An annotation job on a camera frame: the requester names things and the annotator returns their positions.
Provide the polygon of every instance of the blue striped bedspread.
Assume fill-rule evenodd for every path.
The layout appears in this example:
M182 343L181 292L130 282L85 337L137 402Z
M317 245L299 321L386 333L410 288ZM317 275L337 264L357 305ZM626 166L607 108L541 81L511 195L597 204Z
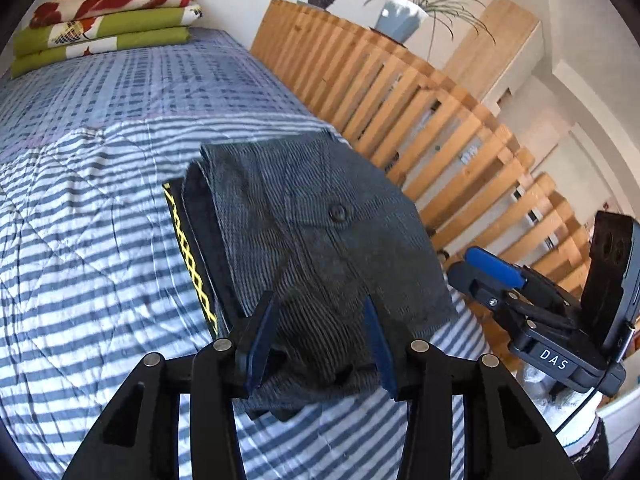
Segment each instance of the blue striped bedspread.
M68 60L0 82L0 418L42 480L59 480L103 407L146 353L210 342L161 184L204 142L314 132L326 124L228 35ZM475 359L459 317L433 342ZM452 478L462 475L454 401ZM180 476L191 477L189 399ZM396 477L406 405L383 390L307 406L279 422L236 417L247 478Z
M144 354L198 351L209 332L178 250L161 184L203 142L299 135L312 117L235 114L81 128L0 167L0 416L43 480L57 480L101 409ZM486 350L472 314L433 339L450 354ZM462 472L455 401L454 477ZM382 390L308 406L280 423L236 418L247 478L392 479L406 405ZM188 397L180 474L190 477Z
M105 52L0 79L0 162L81 126L243 112L308 114L222 30L191 28L184 45Z

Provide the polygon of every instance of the gray corduroy fabric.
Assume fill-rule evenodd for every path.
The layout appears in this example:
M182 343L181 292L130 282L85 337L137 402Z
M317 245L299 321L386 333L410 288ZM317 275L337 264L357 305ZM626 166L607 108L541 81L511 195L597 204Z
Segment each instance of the gray corduroy fabric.
M299 409L372 391L367 294L430 338L454 317L414 204L330 132L202 147L199 162L242 309L274 290L287 354L240 410Z

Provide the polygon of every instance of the cable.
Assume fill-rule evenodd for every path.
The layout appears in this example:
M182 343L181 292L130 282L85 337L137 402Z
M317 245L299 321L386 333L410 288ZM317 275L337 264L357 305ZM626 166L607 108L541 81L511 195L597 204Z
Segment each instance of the cable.
M580 406L578 406L575 410L573 410L571 412L571 415L569 415L562 424L560 424L560 426L558 426L558 429L554 431L554 435L558 436L558 433L560 433L562 430L564 430L564 428L566 428L566 425L571 422L572 420L574 420L574 416L576 416L581 409L583 409L587 403L593 399L593 396L595 394L598 393L598 388L600 387L600 383L602 382L602 379L600 380L600 382L598 383L598 385L591 391L591 393L587 396L586 399L584 399L582 401L582 403L580 404Z

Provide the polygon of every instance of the wooden slat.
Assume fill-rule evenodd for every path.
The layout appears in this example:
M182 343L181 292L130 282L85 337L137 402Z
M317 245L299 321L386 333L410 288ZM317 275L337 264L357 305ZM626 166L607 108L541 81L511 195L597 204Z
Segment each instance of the wooden slat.
M340 29L337 27L338 21L339 18L331 14L329 15L329 18L327 20L324 20L324 22L322 22L321 28L316 37L316 41L311 46L311 50L304 60L302 67L300 67L298 77L296 78L295 83L293 83L292 85L292 92L297 95L302 102L304 102L304 100L302 99L302 95L306 83L310 78L313 77L314 71L321 66L320 58L322 56L322 53L326 49L330 48L328 42L332 38L332 33L335 32L336 36L340 33Z
M265 63L266 57L270 51L269 46L274 41L274 36L277 35L276 28L283 15L284 10L279 4L279 1L271 0L267 13L265 13L264 19L258 29L258 34L256 34L254 44L251 47L251 53L263 63Z
M305 25L311 20L307 12L300 12L296 17L296 21L291 27L287 39L282 47L282 54L271 71L280 79L284 78L284 75L289 67L291 57L296 53L300 47L300 41L302 40Z
M519 262L574 214L571 205L558 193L552 193L550 199L554 208L518 241L501 252L498 255L501 259L511 264Z
M353 82L353 79L362 69L364 63L369 61L369 54L373 47L364 37L359 37L356 41L348 45L345 50L345 59L339 62L332 62L328 68L328 78L326 89L322 97L311 102L311 111L320 118L333 118L335 111L340 106L340 100ZM371 58L372 63L377 61L377 56L381 56L380 50L374 51L375 57Z
M518 370L520 366L520 359L518 359L515 355L509 352L508 349L508 341L505 341L498 345L495 348L491 348L491 352L495 354L498 359L502 362L502 364L507 368L508 371L514 373Z
M402 141L415 128L415 125L431 108L435 101L435 92L428 89L421 89L414 96L408 107L402 114L391 131L382 140L376 152L371 157L371 161L379 168L384 168L394 158L396 151Z
M400 111L415 95L418 83L424 79L415 68L408 67L402 78L386 98L380 110L367 126L355 147L358 153L370 158L381 140L386 136L391 124L398 118Z
M401 59L395 56L386 59L384 67L346 125L342 133L345 139L355 142L360 137L403 69L406 69L406 65Z
M271 41L267 45L267 51L263 61L272 72L282 56L282 49L286 44L289 33L292 31L299 14L299 9L289 7L288 9L283 9L278 21L274 22L274 31L271 35Z
M407 148L398 162L389 171L388 177L393 182L398 182L401 177L406 176L409 171L418 163L420 158L429 149L442 129L454 117L460 108L460 101L466 96L466 91L456 87L442 102L436 113L425 124L422 131L417 135L414 142Z
M482 126L482 119L470 113L447 139L439 152L404 191L411 200L418 200L433 185L456 155L462 151Z
M356 54L357 51L354 51L354 56L350 57L347 64L347 67L350 68L345 67L345 70L338 76L318 114L318 117L330 122L342 134L347 122L363 97L369 92L388 57L385 50L370 44L364 45L363 52L368 52L368 56L364 60L364 64L361 65L364 58Z
M356 41L356 35L351 34L348 28L336 26L334 30L332 30L326 46L320 53L318 62L312 66L308 81L304 84L300 92L296 92L296 95L307 108L311 110L311 103L316 96L319 98L322 94L324 86L321 85L321 81L322 78L328 76L331 63L336 63L337 59L340 59L340 56L344 56L348 51L349 44L355 44Z
M491 134L478 154L420 211L422 224L437 230L447 219L449 206L495 161L512 135L506 126Z
M476 319L481 326L493 320L494 316L491 311L484 305L475 301L473 298L466 297L465 303L473 315L476 316Z
M530 151L522 148L515 158L475 198L460 211L451 222L431 237L438 251L460 236L473 222L478 220L509 190L516 187L518 177L533 165Z
M482 231L466 246L461 248L455 256L447 260L449 267L453 262L459 261L465 251L472 246L487 247L495 242L504 232L519 222L524 215L536 207L543 199L546 199L556 188L556 183L546 173L541 173L527 192L517 202L511 204L507 210L497 218L487 229Z
M575 217L569 218L566 225L568 236L531 266L544 276L549 276L565 262L575 267L582 260L582 248L589 243L589 234Z
M587 260L581 266L577 267L577 269L572 270L567 277L560 280L558 285L564 288L564 290L574 290L574 288L578 286L584 287L590 266L591 260Z
M251 50L249 52L252 56L257 57L258 59L262 59L262 56L264 55L264 47L269 39L270 32L273 30L273 21L278 17L277 7L278 4L276 3L276 0L271 0L269 2L269 7L267 7L267 10L262 17L260 27L258 27L258 32L256 33L251 45Z
M493 162L487 165L484 171L478 174L474 181L466 186L466 189L462 193L449 203L447 208L442 212L443 217L448 221L448 219L456 215L456 212L463 208L468 202L471 202L476 194L479 193L484 186L489 184L503 167L504 164L500 161L499 156L497 156Z
M296 78L300 74L300 70L302 69L305 59L309 58L313 45L318 43L318 32L320 31L323 23L324 20L321 19L321 17L313 14L309 15L308 22L305 23L302 31L300 44L292 53L287 69L282 77L282 82L287 86L287 88L293 90Z

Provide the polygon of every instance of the white plant pot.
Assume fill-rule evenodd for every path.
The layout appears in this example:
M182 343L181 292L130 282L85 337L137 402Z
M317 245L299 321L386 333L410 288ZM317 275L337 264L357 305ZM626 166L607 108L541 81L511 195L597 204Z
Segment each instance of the white plant pot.
M375 29L398 43L404 43L426 18L427 13L409 0L386 0Z

